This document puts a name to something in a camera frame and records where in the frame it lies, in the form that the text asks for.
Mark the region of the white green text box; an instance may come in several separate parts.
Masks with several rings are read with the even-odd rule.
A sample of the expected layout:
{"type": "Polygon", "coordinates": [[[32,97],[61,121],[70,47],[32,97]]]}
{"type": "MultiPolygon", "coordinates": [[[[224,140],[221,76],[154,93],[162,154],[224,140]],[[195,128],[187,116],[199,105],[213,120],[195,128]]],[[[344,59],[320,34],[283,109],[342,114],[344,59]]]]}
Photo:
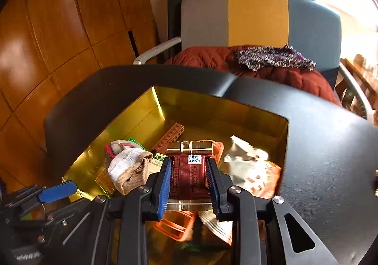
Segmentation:
{"type": "Polygon", "coordinates": [[[149,175],[160,172],[164,159],[167,156],[160,153],[155,153],[155,156],[150,161],[149,175]]]}

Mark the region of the orange plastic rack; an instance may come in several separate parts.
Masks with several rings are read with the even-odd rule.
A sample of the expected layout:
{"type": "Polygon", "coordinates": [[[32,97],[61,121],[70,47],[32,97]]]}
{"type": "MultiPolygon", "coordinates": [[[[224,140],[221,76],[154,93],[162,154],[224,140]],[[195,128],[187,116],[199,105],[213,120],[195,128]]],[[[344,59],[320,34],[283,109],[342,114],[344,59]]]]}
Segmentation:
{"type": "MultiPolygon", "coordinates": [[[[213,155],[215,163],[220,164],[224,145],[221,142],[213,141],[213,155]]],[[[154,224],[154,228],[169,238],[184,242],[192,234],[192,228],[197,217],[197,211],[166,211],[163,218],[154,224]]]]}

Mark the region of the orange white chip bag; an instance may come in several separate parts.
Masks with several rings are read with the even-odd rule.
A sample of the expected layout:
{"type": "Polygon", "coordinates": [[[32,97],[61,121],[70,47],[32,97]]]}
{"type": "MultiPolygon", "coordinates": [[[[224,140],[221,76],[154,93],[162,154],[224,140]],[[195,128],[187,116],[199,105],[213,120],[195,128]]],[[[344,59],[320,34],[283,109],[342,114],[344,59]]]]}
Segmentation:
{"type": "MultiPolygon", "coordinates": [[[[281,167],[268,160],[268,153],[233,135],[232,146],[223,161],[233,184],[253,196],[270,200],[280,177],[281,167]]],[[[199,212],[199,218],[218,238],[232,243],[232,223],[220,222],[213,211],[199,212]]]]}

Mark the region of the red snack packet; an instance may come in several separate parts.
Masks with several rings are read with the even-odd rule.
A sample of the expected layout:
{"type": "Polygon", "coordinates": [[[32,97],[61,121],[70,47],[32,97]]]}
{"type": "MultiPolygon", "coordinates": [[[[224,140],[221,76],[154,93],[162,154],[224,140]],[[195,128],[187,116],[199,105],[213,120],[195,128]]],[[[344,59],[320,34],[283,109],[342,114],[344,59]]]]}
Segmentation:
{"type": "Polygon", "coordinates": [[[173,141],[166,155],[172,158],[169,211],[207,211],[211,198],[206,186],[206,159],[213,155],[211,140],[173,141]]]}

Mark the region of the red gold gift box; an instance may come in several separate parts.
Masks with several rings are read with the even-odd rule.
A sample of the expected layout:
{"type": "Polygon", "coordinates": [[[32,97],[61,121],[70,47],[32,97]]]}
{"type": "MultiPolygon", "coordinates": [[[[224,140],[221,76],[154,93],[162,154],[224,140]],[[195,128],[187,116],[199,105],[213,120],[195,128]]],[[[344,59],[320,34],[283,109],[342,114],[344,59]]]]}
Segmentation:
{"type": "MultiPolygon", "coordinates": [[[[146,91],[96,136],[64,175],[77,184],[77,198],[118,195],[106,173],[106,146],[132,140],[155,154],[150,172],[161,168],[161,157],[171,141],[211,140],[219,169],[228,173],[224,158],[236,136],[262,150],[260,163],[249,168],[247,189],[271,198],[280,182],[286,157],[288,120],[279,115],[211,95],[154,86],[146,91]]],[[[193,202],[172,196],[161,222],[146,224],[150,264],[229,264],[231,227],[219,223],[211,211],[192,211],[193,202]]]]}

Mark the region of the red quilted jacket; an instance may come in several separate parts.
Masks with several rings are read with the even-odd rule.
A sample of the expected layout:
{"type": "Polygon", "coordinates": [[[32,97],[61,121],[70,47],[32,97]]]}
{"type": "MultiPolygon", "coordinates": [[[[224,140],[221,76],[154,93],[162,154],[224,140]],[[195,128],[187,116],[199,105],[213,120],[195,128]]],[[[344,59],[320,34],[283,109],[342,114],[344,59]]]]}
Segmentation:
{"type": "Polygon", "coordinates": [[[273,81],[341,105],[329,82],[317,71],[317,64],[290,45],[189,47],[165,64],[215,69],[238,77],[273,81]]]}

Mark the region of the leopard print cloth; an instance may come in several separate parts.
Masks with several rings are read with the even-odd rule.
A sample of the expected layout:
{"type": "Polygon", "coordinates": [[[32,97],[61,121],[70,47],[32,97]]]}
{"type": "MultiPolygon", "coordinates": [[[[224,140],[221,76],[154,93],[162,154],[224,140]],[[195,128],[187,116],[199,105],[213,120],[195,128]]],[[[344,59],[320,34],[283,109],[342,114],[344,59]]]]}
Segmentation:
{"type": "Polygon", "coordinates": [[[257,72],[264,68],[299,69],[313,71],[317,63],[304,57],[291,45],[283,47],[250,46],[235,52],[235,58],[241,65],[257,72]]]}

